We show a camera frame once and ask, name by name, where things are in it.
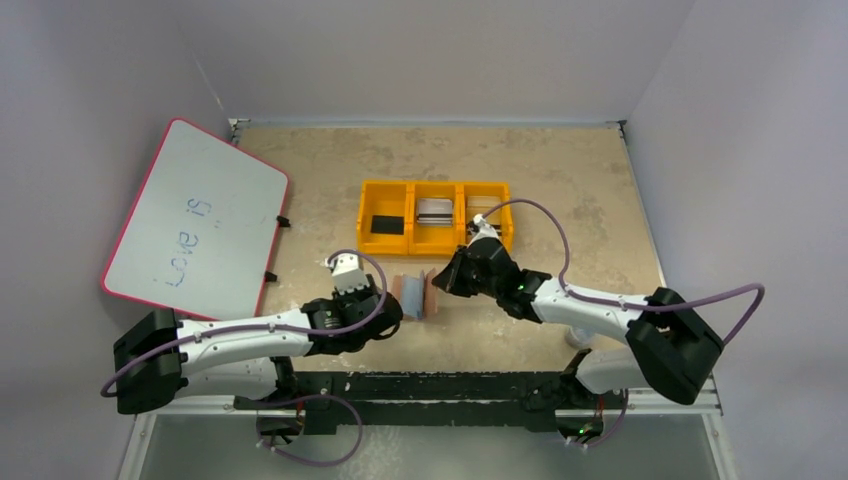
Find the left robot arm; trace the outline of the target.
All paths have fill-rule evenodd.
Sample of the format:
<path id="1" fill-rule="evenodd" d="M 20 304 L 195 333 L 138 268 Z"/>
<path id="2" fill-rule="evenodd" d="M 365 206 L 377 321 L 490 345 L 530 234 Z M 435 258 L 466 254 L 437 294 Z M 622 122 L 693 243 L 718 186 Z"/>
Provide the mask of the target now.
<path id="1" fill-rule="evenodd" d="M 103 388 L 122 415 L 189 396 L 264 399 L 296 390 L 288 359 L 340 355 L 392 336 L 403 312 L 375 285 L 333 293 L 280 314 L 234 321 L 177 319 L 150 312 L 113 345 L 116 378 Z"/>

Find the brown leather card holder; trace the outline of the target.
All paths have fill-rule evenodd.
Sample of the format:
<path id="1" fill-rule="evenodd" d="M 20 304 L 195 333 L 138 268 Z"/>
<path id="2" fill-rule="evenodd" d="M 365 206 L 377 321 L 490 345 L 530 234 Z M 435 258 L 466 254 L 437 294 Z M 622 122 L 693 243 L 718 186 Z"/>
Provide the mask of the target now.
<path id="1" fill-rule="evenodd" d="M 403 319 L 421 321 L 438 312 L 437 289 L 432 284 L 437 271 L 420 271 L 417 275 L 395 275 L 390 293 L 400 304 Z"/>

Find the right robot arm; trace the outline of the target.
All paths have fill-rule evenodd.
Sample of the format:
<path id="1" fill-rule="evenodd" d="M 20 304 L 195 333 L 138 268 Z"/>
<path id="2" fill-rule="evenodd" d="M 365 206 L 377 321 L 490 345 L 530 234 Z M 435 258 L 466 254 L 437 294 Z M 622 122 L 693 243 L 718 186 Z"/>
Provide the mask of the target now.
<path id="1" fill-rule="evenodd" d="M 724 349 L 721 338 L 694 310 L 683 308 L 671 289 L 629 296 L 564 288 L 549 273 L 520 268 L 494 238 L 458 247 L 431 283 L 454 296 L 488 296 L 516 319 L 568 325 L 623 342 L 619 349 L 586 349 L 572 359 L 562 381 L 580 393 L 651 388 L 691 405 Z"/>

